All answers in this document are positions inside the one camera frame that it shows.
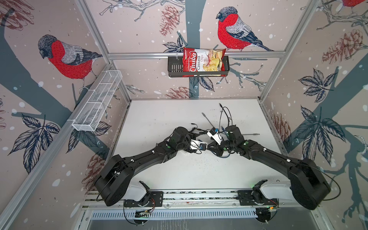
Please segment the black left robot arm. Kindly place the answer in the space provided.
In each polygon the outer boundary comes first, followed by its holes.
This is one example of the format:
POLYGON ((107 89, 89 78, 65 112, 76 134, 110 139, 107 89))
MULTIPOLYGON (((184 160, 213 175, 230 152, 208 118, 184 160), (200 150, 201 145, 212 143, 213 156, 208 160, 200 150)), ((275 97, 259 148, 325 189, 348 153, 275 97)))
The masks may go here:
POLYGON ((133 200, 145 206, 151 202, 150 188, 142 181, 137 186, 130 185, 132 178, 154 165, 165 163, 174 158, 181 150, 189 153, 193 140, 203 132, 194 133, 186 128, 177 127, 164 141, 144 153, 124 157, 113 156, 94 179, 98 196, 110 207, 120 200, 133 200))

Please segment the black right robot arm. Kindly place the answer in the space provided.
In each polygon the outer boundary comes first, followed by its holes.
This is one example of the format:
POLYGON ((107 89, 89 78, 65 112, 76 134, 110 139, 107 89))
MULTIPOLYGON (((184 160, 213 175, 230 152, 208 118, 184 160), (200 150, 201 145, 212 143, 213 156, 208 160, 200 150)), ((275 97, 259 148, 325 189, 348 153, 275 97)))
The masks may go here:
POLYGON ((262 163, 288 178, 286 182, 261 180, 253 186, 251 200, 259 205, 272 199, 295 200, 302 207, 314 210, 331 191, 323 173, 310 159, 290 158, 270 150, 253 140, 245 140, 239 128, 232 125, 224 129, 226 140, 212 128, 207 135, 213 142, 207 149, 221 157, 224 151, 236 153, 248 160, 262 163))

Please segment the red cassava chips bag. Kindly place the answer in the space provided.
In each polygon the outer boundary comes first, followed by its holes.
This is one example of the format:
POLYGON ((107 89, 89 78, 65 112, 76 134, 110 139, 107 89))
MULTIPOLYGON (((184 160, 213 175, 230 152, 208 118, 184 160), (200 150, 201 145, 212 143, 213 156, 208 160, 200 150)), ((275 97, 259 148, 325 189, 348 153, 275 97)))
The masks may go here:
POLYGON ((183 49, 183 72, 225 72, 226 49, 183 49))

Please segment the aluminium mounting rail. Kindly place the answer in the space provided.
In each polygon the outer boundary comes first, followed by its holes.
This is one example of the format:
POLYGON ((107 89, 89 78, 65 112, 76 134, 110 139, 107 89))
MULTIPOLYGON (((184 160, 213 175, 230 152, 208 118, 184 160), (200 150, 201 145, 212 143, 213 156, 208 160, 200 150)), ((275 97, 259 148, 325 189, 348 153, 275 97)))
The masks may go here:
POLYGON ((163 205, 156 209, 207 209, 207 208, 300 208, 301 205, 292 200, 277 198, 278 206, 253 205, 241 206, 238 190, 248 189, 179 189, 179 190, 157 190, 163 192, 163 205))

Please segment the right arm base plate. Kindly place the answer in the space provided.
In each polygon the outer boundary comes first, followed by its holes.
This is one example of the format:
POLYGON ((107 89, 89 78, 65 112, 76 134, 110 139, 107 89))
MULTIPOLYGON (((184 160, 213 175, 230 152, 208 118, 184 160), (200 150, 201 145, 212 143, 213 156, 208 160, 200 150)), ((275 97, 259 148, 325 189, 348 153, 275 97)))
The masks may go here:
POLYGON ((238 196, 241 206, 253 206, 253 205, 266 205, 266 206, 278 206, 277 199, 267 199, 261 192, 254 190, 238 190, 238 196))

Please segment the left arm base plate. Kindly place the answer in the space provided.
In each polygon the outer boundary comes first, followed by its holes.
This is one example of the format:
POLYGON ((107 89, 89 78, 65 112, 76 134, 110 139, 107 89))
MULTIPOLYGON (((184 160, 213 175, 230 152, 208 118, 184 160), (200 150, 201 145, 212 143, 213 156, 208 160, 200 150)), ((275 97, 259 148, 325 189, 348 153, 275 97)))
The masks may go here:
POLYGON ((154 208, 161 207, 163 205, 163 192, 153 191, 148 192, 141 200, 125 200, 125 208, 154 208))

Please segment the black wall basket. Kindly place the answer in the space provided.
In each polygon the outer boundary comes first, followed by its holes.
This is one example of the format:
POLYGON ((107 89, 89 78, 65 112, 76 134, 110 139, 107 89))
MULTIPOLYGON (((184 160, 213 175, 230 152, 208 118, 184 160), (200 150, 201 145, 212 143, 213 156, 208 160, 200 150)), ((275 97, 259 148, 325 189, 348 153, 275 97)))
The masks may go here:
POLYGON ((184 72, 183 57, 168 58, 168 75, 171 78, 179 77, 226 77, 230 72, 229 57, 223 58, 223 71, 200 71, 200 72, 184 72))

